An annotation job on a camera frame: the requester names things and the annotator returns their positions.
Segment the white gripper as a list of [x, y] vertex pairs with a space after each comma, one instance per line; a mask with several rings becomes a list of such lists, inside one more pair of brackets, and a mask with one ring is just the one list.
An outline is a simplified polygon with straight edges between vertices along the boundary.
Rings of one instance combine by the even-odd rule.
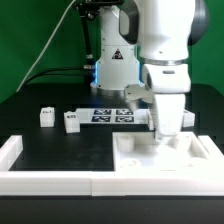
[[143, 65], [143, 81], [152, 91], [154, 138], [175, 136], [182, 127], [186, 103], [191, 89], [188, 65]]

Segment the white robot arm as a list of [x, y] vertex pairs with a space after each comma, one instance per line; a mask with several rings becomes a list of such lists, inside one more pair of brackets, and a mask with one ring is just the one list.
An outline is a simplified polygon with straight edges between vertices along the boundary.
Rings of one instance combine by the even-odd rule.
[[188, 47], [206, 32], [205, 0], [90, 0], [100, 16], [101, 55], [91, 90], [148, 104], [162, 139], [177, 135], [191, 89]]

